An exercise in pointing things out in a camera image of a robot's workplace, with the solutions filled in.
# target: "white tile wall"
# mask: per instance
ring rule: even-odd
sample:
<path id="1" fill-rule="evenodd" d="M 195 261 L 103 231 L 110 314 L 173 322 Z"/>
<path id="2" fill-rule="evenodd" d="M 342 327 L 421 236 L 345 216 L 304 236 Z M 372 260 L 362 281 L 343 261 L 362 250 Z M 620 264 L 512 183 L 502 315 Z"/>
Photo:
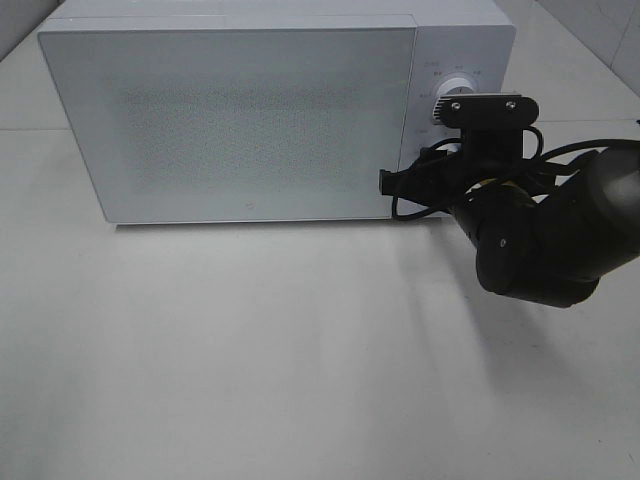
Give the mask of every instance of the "white tile wall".
<path id="1" fill-rule="evenodd" d="M 538 0 L 640 95 L 640 0 Z"/>
<path id="2" fill-rule="evenodd" d="M 0 59 L 57 6 L 58 0 L 0 0 Z"/>
<path id="3" fill-rule="evenodd" d="M 534 0 L 494 0 L 511 21 L 518 27 L 526 27 Z"/>
<path id="4" fill-rule="evenodd" d="M 609 66 L 637 3 L 637 0 L 539 1 Z"/>
<path id="5" fill-rule="evenodd" d="M 614 59 L 613 71 L 640 95 L 640 0 Z"/>
<path id="6" fill-rule="evenodd" d="M 540 120 L 640 118 L 640 98 L 539 4 L 518 29 L 503 91 L 540 104 Z"/>

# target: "control panel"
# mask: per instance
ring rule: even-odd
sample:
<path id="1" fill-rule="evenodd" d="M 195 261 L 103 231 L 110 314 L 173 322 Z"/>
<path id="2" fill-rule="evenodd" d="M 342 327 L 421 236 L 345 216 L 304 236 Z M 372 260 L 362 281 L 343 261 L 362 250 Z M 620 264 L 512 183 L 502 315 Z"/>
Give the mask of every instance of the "control panel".
<path id="1" fill-rule="evenodd" d="M 514 37 L 509 25 L 418 28 L 400 170 L 413 163 L 420 148 L 458 135 L 434 122 L 439 97 L 502 90 Z"/>

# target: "grout line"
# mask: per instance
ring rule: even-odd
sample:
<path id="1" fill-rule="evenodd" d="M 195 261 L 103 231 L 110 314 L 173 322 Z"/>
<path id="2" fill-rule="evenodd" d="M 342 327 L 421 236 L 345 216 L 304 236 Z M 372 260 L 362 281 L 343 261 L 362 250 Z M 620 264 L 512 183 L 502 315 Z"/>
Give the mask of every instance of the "grout line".
<path id="1" fill-rule="evenodd" d="M 635 7 L 633 7 L 631 9 L 631 15 L 629 15 L 629 19 L 627 20 L 627 26 L 624 27 L 624 31 L 622 32 L 622 36 L 620 37 L 620 43 L 618 43 L 618 47 L 616 48 L 616 51 L 613 53 L 613 57 L 611 58 L 611 65 L 609 65 L 609 68 L 611 69 L 612 72 L 613 72 L 613 64 L 616 63 L 616 57 L 618 56 L 618 52 L 620 51 L 620 48 L 622 47 L 622 44 L 624 43 L 624 39 L 627 36 L 627 32 L 629 31 L 629 27 L 631 27 L 631 22 L 632 22 L 632 20 L 635 19 L 636 10 L 638 8 L 640 8 L 640 2 L 636 3 Z"/>

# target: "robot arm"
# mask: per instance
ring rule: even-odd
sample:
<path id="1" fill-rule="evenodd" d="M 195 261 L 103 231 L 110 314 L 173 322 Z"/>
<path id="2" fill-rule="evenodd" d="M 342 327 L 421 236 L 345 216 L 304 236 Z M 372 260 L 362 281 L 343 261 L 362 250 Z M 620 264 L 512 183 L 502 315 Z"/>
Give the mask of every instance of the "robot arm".
<path id="1" fill-rule="evenodd" d="M 381 171 L 380 188 L 393 197 L 398 220 L 451 214 L 477 248 L 486 290 L 569 307 L 586 300 L 603 275 L 640 256 L 640 142 L 597 140 L 542 154 L 542 135 L 531 127 L 537 116 L 537 104 L 518 95 L 445 97 L 436 118 L 461 137 L 423 149 L 405 171 Z M 531 159 L 522 158 L 525 130 L 539 141 Z M 460 150 L 439 150 L 447 143 Z M 569 165 L 549 162 L 601 147 Z M 571 178 L 556 186 L 559 176 Z M 399 199 L 427 209 L 399 215 Z"/>

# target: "microwave oven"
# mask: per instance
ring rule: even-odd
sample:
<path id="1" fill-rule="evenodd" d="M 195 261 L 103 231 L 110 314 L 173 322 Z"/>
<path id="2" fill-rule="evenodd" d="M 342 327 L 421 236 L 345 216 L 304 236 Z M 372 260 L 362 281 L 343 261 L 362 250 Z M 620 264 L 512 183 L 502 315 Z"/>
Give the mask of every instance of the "microwave oven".
<path id="1" fill-rule="evenodd" d="M 514 36 L 491 0 L 67 0 L 38 33 L 116 224 L 389 218 L 379 171 Z"/>

